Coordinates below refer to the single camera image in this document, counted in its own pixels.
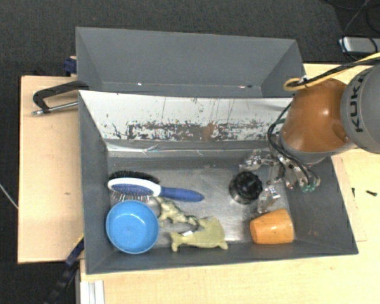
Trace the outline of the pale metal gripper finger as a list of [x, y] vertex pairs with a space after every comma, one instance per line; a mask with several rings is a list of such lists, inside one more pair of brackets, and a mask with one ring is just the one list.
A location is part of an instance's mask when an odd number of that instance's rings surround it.
[[254, 150], [243, 160], [244, 170], [258, 170], [262, 165], [271, 166], [270, 155], [262, 153], [261, 150]]
[[267, 213], [274, 203], [281, 198], [281, 195], [274, 187], [265, 188], [258, 197], [258, 213]]

